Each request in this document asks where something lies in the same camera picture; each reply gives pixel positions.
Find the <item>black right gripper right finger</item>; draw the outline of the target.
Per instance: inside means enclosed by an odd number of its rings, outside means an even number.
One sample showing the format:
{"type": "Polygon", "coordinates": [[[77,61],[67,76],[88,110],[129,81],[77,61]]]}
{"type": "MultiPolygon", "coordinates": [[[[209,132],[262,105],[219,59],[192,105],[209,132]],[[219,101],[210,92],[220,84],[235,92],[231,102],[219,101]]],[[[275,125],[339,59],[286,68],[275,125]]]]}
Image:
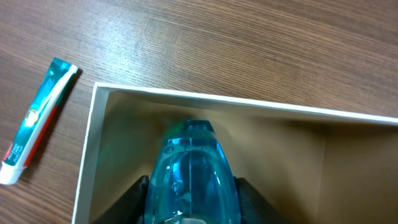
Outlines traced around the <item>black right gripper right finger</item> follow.
{"type": "Polygon", "coordinates": [[[290,224],[245,178],[234,178],[243,224],[290,224]]]}

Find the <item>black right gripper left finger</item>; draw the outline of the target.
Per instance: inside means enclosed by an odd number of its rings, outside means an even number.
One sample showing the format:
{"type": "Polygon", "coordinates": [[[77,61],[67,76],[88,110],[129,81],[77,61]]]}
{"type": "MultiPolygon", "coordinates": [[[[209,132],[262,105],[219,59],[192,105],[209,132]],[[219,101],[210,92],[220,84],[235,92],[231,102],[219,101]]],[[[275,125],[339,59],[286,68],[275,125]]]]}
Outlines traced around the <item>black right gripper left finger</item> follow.
{"type": "Polygon", "coordinates": [[[94,224],[143,224],[149,176],[143,175],[94,224]]]}

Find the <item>blue liquid bottle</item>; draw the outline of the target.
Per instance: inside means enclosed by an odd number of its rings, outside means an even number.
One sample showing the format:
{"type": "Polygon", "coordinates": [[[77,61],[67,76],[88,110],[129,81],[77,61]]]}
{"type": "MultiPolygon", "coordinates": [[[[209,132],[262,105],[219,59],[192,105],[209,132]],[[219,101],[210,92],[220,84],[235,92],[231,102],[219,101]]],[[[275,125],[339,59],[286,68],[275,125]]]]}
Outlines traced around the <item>blue liquid bottle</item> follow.
{"type": "Polygon", "coordinates": [[[241,223],[234,176],[209,121],[185,120],[167,133],[144,223],[241,223]]]}

